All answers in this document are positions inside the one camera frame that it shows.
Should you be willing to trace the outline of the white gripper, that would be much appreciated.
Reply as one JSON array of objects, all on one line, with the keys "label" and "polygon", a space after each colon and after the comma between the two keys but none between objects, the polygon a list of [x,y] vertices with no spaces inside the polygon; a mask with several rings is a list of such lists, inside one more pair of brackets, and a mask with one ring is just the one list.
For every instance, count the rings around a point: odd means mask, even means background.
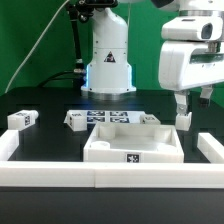
[{"label": "white gripper", "polygon": [[160,52],[158,79],[162,88],[176,91],[179,115],[188,115],[186,89],[202,86],[199,105],[207,108],[213,93],[211,84],[224,81],[223,24],[219,16],[179,16],[162,27],[165,42]]}]

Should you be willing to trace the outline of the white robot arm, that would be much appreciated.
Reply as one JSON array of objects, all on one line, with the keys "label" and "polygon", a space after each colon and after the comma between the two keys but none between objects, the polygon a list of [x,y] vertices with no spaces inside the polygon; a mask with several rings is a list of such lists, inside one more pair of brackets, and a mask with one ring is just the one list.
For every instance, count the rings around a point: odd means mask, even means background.
[{"label": "white robot arm", "polygon": [[[151,0],[177,17],[165,23],[161,36],[158,79],[160,86],[175,92],[177,113],[188,115],[188,91],[202,89],[199,102],[210,103],[213,85],[224,82],[224,0]],[[105,4],[93,9],[93,58],[87,66],[82,90],[101,99],[134,92],[127,62],[128,26]]]}]

